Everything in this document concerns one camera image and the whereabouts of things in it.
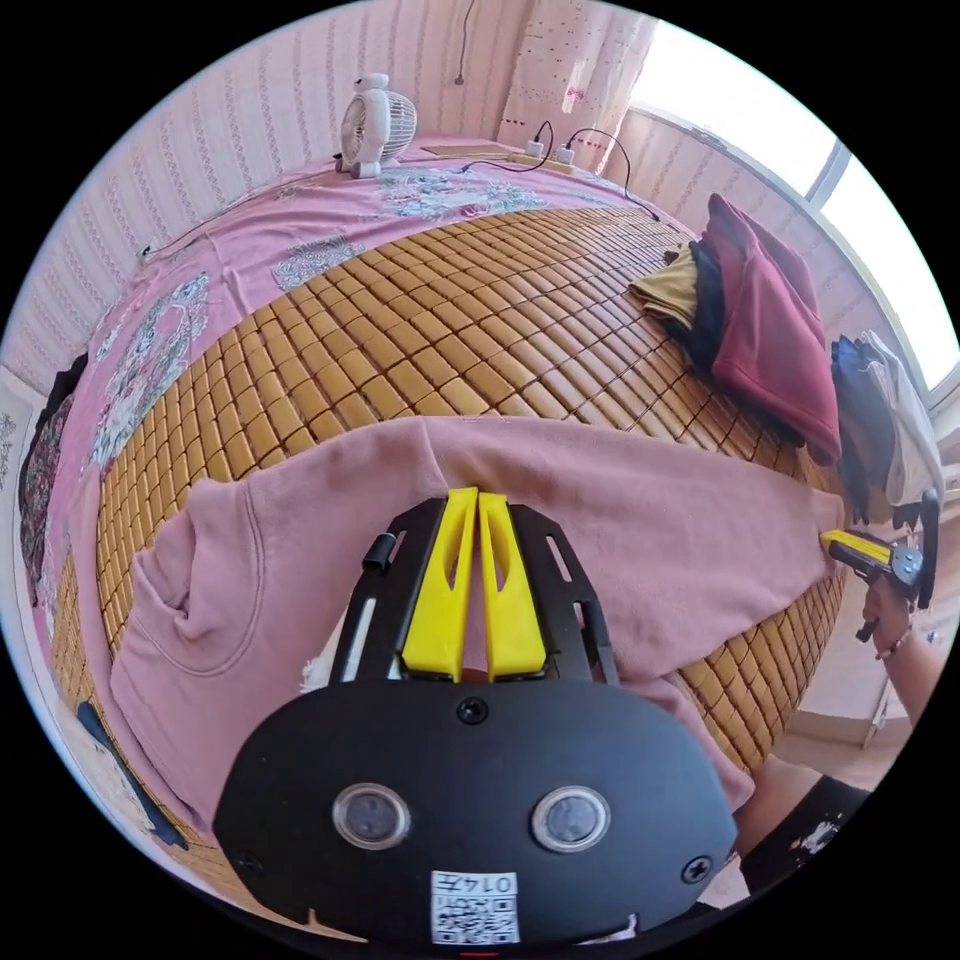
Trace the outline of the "person's right hand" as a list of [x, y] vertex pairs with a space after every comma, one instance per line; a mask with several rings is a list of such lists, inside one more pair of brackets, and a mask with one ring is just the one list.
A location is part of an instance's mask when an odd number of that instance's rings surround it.
[[867, 588], [862, 616], [871, 627], [870, 640], [876, 659], [889, 659], [911, 635], [911, 603], [885, 578], [877, 579]]

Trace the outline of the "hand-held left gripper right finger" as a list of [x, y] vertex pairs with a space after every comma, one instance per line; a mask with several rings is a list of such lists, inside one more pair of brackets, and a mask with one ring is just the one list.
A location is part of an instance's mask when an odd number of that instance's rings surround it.
[[547, 650], [510, 504], [481, 492], [477, 510], [488, 679], [539, 676]]

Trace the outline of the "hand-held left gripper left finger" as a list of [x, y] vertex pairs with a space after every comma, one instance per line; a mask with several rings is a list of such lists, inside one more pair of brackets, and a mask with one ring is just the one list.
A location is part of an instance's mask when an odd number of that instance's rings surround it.
[[477, 500], [459, 488], [443, 504], [402, 648], [410, 675], [462, 676]]

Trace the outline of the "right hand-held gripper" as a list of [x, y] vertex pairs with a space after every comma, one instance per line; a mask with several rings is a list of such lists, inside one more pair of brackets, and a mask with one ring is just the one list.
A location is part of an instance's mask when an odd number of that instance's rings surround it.
[[912, 546], [891, 545], [871, 534], [835, 529], [819, 535], [827, 554], [849, 567], [864, 582], [887, 579], [904, 598], [918, 602], [923, 574], [922, 552]]

